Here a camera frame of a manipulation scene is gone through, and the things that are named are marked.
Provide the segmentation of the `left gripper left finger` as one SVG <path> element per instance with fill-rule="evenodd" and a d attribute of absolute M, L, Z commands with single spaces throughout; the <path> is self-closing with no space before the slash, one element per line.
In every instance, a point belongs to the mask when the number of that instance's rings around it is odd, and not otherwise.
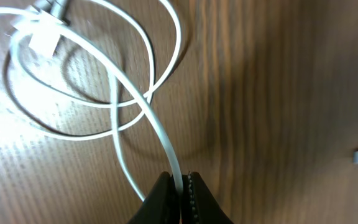
<path fill-rule="evenodd" d="M 180 203 L 168 172 L 162 172 L 128 224 L 179 224 Z"/>

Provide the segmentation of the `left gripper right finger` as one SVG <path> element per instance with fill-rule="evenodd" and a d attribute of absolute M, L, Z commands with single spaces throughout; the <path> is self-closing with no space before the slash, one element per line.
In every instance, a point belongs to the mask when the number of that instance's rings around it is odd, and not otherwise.
<path fill-rule="evenodd" d="M 198 172 L 183 176 L 181 221 L 183 224 L 233 224 Z"/>

